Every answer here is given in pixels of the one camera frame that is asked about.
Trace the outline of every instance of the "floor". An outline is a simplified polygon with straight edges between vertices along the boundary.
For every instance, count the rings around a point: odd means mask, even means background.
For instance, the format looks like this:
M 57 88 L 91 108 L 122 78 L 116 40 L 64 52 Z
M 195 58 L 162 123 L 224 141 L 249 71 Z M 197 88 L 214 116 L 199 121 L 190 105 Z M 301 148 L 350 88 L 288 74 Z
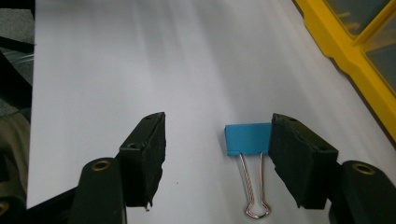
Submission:
M 35 43 L 35 20 L 30 10 L 0 8 L 0 36 Z M 0 50 L 3 53 L 9 52 L 8 49 Z M 33 64 L 33 61 L 13 64 L 30 84 L 33 84 Z M 16 108 L 0 99 L 0 116 L 16 111 Z

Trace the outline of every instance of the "table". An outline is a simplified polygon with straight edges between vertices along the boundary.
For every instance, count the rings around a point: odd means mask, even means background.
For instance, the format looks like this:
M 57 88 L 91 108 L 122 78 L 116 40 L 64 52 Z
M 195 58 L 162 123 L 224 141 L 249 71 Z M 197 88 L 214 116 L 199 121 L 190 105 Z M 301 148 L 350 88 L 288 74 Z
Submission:
M 166 113 L 166 161 L 150 212 L 130 223 L 256 223 L 224 126 L 294 117 L 395 183 L 396 151 L 289 0 L 38 0 L 28 206 L 114 157 L 148 114 Z M 259 157 L 247 157 L 258 198 Z M 328 223 L 298 209 L 265 158 L 264 223 Z M 259 206 L 254 211 L 260 213 Z

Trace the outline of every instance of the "binder clip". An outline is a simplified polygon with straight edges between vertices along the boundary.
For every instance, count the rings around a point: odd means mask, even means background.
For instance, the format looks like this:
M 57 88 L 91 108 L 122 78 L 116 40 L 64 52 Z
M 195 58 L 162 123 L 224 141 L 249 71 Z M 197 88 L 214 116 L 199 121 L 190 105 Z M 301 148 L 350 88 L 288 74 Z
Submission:
M 225 138 L 228 156 L 239 156 L 245 173 L 247 183 L 248 206 L 246 214 L 249 217 L 260 219 L 271 214 L 271 206 L 265 201 L 263 155 L 268 153 L 268 145 L 271 134 L 271 123 L 254 124 L 231 124 L 225 126 Z M 255 215 L 251 208 L 254 204 L 253 190 L 251 187 L 248 168 L 244 155 L 260 154 L 260 197 L 261 204 L 266 209 L 263 215 Z

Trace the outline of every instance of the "metal wire handle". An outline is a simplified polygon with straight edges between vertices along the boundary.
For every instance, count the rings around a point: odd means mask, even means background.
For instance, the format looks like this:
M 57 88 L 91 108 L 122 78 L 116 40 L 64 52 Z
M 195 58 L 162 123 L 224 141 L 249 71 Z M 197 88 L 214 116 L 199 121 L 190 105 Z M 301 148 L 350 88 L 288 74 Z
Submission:
M 247 206 L 247 215 L 255 218 L 255 219 L 260 219 L 263 217 L 267 217 L 268 215 L 271 214 L 271 206 L 265 201 L 265 195 L 264 195 L 264 174 L 263 174 L 263 164 L 264 161 L 262 159 L 262 153 L 260 153 L 260 198 L 262 202 L 262 206 L 266 209 L 266 212 L 261 215 L 255 215 L 251 212 L 251 208 L 253 207 L 254 204 L 254 195 L 253 195 L 253 190 L 251 187 L 251 182 L 250 182 L 250 177 L 248 175 L 248 168 L 246 167 L 246 162 L 245 162 L 245 157 L 242 154 L 239 154 L 239 157 L 241 158 L 242 161 L 242 167 L 244 168 L 245 172 L 245 179 L 247 181 L 247 192 L 248 192 L 248 206 Z

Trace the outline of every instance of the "yellow frame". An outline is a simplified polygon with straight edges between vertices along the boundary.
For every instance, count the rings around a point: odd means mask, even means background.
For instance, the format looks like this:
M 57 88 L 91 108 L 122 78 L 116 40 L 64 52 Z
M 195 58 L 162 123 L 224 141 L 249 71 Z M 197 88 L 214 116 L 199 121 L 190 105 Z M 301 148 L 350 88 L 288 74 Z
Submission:
M 396 96 L 362 51 L 365 43 L 396 10 L 396 0 L 391 0 L 363 32 L 355 37 L 349 35 L 324 0 L 296 0 L 296 3 L 304 13 L 306 28 L 322 53 L 333 58 L 340 69 L 351 77 L 396 141 Z

